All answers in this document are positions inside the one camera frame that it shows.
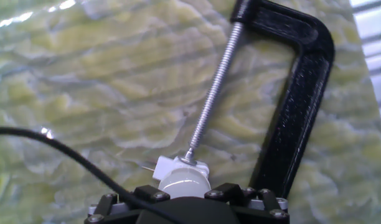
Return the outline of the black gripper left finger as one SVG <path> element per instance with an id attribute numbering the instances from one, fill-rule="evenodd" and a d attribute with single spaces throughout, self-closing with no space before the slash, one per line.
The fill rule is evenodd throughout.
<path id="1" fill-rule="evenodd" d="M 137 199 L 151 204 L 169 200 L 171 196 L 151 185 L 136 187 L 131 192 Z M 123 196 L 117 193 L 104 194 L 98 203 L 88 208 L 84 224 L 136 224 L 142 212 L 134 205 L 128 205 Z"/>

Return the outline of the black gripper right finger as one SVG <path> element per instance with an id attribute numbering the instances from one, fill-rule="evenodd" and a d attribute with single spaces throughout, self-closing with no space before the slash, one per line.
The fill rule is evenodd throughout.
<path id="1" fill-rule="evenodd" d="M 281 207 L 287 200 L 269 189 L 242 189 L 238 184 L 225 183 L 206 192 L 204 198 L 228 205 L 240 223 L 290 224 L 287 209 Z"/>

